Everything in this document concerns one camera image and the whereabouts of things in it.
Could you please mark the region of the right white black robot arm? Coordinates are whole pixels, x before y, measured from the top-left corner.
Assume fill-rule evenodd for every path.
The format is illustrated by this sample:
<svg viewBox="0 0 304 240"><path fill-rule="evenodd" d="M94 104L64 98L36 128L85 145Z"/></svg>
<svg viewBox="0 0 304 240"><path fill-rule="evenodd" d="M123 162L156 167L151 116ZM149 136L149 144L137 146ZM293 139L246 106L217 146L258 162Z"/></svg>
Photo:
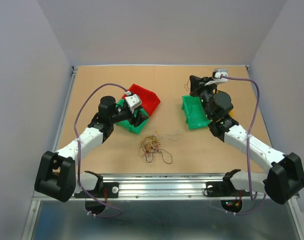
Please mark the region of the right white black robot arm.
<svg viewBox="0 0 304 240"><path fill-rule="evenodd" d="M255 200L262 193L283 205L304 188L304 168L297 154L285 154L268 146L251 134L251 127L244 129L230 115L234 108L231 97L218 90L219 84L230 80L227 72L217 70L211 77L191 75L189 80L190 96L199 98L212 135L247 158L247 171L235 169L225 174L222 182L225 194L247 191Z"/></svg>

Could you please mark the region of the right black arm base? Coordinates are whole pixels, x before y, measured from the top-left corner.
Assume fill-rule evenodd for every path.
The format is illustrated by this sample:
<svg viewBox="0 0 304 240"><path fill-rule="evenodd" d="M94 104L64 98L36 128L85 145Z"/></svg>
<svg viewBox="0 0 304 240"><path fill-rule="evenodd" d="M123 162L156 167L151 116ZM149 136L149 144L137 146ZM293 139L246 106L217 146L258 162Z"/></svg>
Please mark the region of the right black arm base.
<svg viewBox="0 0 304 240"><path fill-rule="evenodd" d="M208 197L236 197L242 194L245 197L249 197L249 193L244 189L237 190L231 182L231 177L240 172L240 169L234 169L227 172L222 180L220 181L208 181L206 182L206 187L203 190L203 194Z"/></svg>

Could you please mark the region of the aluminium frame rail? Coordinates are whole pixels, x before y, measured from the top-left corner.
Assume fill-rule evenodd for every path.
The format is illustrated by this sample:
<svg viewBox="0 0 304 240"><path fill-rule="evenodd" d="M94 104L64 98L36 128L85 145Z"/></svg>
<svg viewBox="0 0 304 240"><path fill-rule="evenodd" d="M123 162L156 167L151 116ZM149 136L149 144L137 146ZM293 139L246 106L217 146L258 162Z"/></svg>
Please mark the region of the aluminium frame rail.
<svg viewBox="0 0 304 240"><path fill-rule="evenodd" d="M71 139L67 129L81 99L90 93L90 87L107 82L110 74L125 79L128 85L136 83L157 93L161 105L147 127L161 132L166 126L162 114L174 114L170 130L182 128L183 114L180 96L183 84L191 74L207 75L214 69L209 65L107 65L77 66L73 69L71 86L63 112L61 126L54 145ZM113 162L124 167L124 173L109 173L107 161L95 163L90 155L86 165L103 172L108 183L119 183L119 197L109 200L122 209L122 215L112 218L88 216L85 200L72 198L61 203L35 193L23 233L27 240L304 240L304 216L297 198L284 205L259 195L259 209L243 197L241 215L226 212L220 198L203 194L207 182L218 182L227 168L244 167L240 155L231 147L211 140L205 130L185 131L171 148L171 153L182 150L183 143L192 137L201 140L196 148L201 152L188 158L183 152L174 160L169 173L166 166L139 163L133 155L128 160Z"/></svg>

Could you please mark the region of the green plastic bin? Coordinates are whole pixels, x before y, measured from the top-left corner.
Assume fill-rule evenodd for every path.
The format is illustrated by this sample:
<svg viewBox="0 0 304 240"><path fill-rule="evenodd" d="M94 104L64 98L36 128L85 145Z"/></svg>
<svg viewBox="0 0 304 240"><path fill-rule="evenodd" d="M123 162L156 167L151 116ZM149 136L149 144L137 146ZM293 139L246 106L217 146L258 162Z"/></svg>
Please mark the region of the green plastic bin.
<svg viewBox="0 0 304 240"><path fill-rule="evenodd" d="M120 99L117 104L122 107L124 105L124 99ZM149 117L148 113L143 108L140 109L140 111L141 111L142 114L145 114L145 115L147 115ZM129 123L128 120L116 123L116 125L125 128L130 133L138 135L138 134L141 133L141 131L143 130L143 128L145 127L145 125L148 123L148 121L149 121L149 118L146 119L143 123L141 123L137 127L134 127L133 125L130 125L130 123Z"/></svg>
<svg viewBox="0 0 304 240"><path fill-rule="evenodd" d="M182 96L181 109L185 114L185 122L189 130L207 128L210 120L207 119L201 101L198 97Z"/></svg>

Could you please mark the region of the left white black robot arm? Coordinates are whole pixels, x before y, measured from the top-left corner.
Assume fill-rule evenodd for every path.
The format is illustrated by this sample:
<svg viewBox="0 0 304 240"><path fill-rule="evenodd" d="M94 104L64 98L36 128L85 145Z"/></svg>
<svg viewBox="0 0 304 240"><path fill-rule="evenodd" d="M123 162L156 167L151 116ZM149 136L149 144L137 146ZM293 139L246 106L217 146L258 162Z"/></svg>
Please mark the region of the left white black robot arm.
<svg viewBox="0 0 304 240"><path fill-rule="evenodd" d="M89 171L81 173L81 160L110 137L116 123L125 120L134 127L144 123L149 117L142 113L141 104L137 94L126 96L122 106L112 96L102 97L98 112L83 133L77 133L67 146L42 155L35 191L61 202L81 192L92 197L100 196L103 192L102 177Z"/></svg>

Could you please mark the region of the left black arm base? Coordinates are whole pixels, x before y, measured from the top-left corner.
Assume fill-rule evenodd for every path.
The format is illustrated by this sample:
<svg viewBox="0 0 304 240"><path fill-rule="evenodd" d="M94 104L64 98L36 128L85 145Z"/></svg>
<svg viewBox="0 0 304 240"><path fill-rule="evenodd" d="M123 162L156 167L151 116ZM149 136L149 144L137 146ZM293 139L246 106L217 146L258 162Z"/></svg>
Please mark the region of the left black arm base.
<svg viewBox="0 0 304 240"><path fill-rule="evenodd" d="M105 181L103 176L91 171L80 174L82 187L96 198L116 199L119 195L119 183Z"/></svg>

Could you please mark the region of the red plastic bin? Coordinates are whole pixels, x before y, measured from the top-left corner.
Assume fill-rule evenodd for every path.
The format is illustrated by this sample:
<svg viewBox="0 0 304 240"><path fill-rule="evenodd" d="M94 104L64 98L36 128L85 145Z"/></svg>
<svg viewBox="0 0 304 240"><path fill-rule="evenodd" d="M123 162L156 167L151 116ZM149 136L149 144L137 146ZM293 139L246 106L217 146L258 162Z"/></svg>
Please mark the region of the red plastic bin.
<svg viewBox="0 0 304 240"><path fill-rule="evenodd" d="M129 90L140 97L143 109L151 117L161 103L161 100L158 98L156 93L134 83L131 85Z"/></svg>

